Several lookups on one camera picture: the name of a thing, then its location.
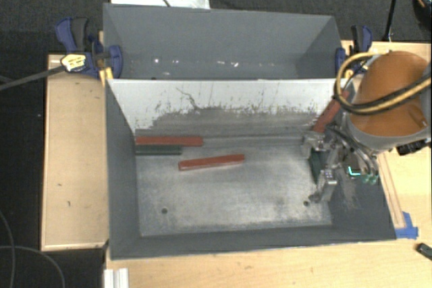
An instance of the clamp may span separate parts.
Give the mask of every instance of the clamp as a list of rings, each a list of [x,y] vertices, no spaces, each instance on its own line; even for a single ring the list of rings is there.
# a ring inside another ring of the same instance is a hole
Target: clamp
[[[119,78],[123,67],[120,47],[113,45],[104,52],[103,45],[97,38],[86,35],[87,23],[87,18],[66,17],[55,25],[57,39],[67,52],[61,60],[62,66],[67,72],[78,72],[93,78],[99,78],[100,67],[111,67],[113,77]],[[87,43],[90,44],[91,51],[87,49]]]

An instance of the green led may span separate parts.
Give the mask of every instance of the green led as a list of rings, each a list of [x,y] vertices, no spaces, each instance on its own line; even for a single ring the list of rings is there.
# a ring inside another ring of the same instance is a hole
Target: green led
[[[360,172],[355,172],[351,169],[350,166],[348,166],[348,175],[351,177],[358,177],[359,175],[361,175],[362,173]]]

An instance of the wooden table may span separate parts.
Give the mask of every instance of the wooden table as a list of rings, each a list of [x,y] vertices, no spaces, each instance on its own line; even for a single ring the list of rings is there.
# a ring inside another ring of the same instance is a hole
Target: wooden table
[[[430,59],[431,45],[376,42],[372,50],[405,50]],[[49,67],[60,56],[49,57]],[[41,249],[100,248],[108,239],[103,89],[62,73],[47,84]],[[402,210],[419,227],[399,239],[249,253],[121,260],[139,287],[432,287],[432,262],[417,243],[432,243],[431,151],[386,153]]]

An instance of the red wooden block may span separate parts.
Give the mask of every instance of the red wooden block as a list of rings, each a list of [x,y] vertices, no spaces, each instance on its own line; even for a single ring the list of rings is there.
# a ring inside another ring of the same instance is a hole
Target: red wooden block
[[[203,146],[202,137],[135,137],[136,145]]]
[[[244,162],[243,154],[206,157],[203,159],[184,160],[178,163],[178,169],[189,171],[191,169],[222,167],[229,165],[239,165]]]

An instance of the yellow cable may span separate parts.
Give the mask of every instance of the yellow cable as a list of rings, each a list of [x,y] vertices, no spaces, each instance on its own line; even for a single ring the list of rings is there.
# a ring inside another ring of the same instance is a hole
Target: yellow cable
[[[342,87],[340,85],[340,81],[342,79],[342,75],[344,73],[344,70],[347,68],[349,64],[351,64],[353,61],[358,60],[365,60],[366,57],[372,57],[373,55],[376,55],[376,53],[358,53],[353,55],[352,57],[349,57],[347,60],[345,60],[341,67],[339,68],[339,71],[337,72],[336,81],[335,81],[335,93],[339,98],[339,101],[346,105],[347,107],[354,106],[352,103],[349,103],[343,96],[342,96]],[[410,90],[407,90],[403,94],[389,100],[381,103],[377,106],[372,106],[364,109],[356,109],[356,113],[371,113],[375,111],[381,111],[386,108],[389,108],[391,106],[394,106],[403,100],[406,100],[407,98],[410,98],[412,95],[416,94],[417,92],[421,91],[422,89],[427,88],[431,85],[431,79],[428,78],[427,80],[423,81],[422,83],[418,84],[414,88],[411,88]]]

